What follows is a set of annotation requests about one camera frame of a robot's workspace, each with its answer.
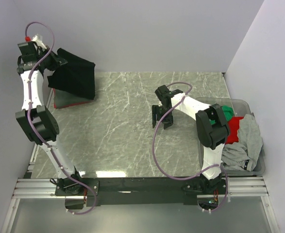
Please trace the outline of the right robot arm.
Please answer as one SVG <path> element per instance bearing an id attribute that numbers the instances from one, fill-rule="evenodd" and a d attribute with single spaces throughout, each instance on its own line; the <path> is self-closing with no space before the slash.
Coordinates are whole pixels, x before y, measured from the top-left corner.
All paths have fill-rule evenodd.
<path id="1" fill-rule="evenodd" d="M 173 180 L 185 181 L 199 178 L 202 192 L 212 193 L 221 181 L 222 151 L 230 134 L 222 107 L 219 104 L 210 105 L 200 102 L 188 96 L 188 92 L 179 89 L 169 90 L 166 85 L 158 87 L 155 94 L 161 102 L 160 105 L 151 107 L 152 127 L 155 128 L 151 149 L 156 166 L 162 174 Z M 164 130 L 173 125 L 173 110 L 178 110 L 195 120 L 197 136 L 200 144 L 203 145 L 202 170 L 190 177 L 177 178 L 168 175 L 160 168 L 155 156 L 154 144 L 157 131 L 160 125 L 163 125 Z"/>

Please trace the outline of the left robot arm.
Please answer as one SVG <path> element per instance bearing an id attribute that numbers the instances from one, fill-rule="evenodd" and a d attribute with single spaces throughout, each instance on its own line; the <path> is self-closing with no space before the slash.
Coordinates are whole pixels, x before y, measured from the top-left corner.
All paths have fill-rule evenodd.
<path id="1" fill-rule="evenodd" d="M 84 183 L 57 142 L 59 126 L 43 101 L 44 71 L 55 71 L 67 61 L 49 47 L 34 41 L 18 44 L 21 55 L 17 59 L 17 73 L 23 83 L 23 104 L 16 112 L 16 120 L 27 138 L 39 146 L 54 165 L 58 180 L 50 180 L 57 189 L 73 195 L 82 193 Z"/>

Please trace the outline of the black t-shirt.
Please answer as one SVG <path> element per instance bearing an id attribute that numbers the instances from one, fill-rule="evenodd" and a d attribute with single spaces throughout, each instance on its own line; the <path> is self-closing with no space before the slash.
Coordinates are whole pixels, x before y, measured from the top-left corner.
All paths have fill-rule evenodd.
<path id="1" fill-rule="evenodd" d="M 48 76 L 48 87 L 65 91 L 80 98 L 95 98 L 95 63 L 62 48 L 57 55 L 67 61 Z"/>

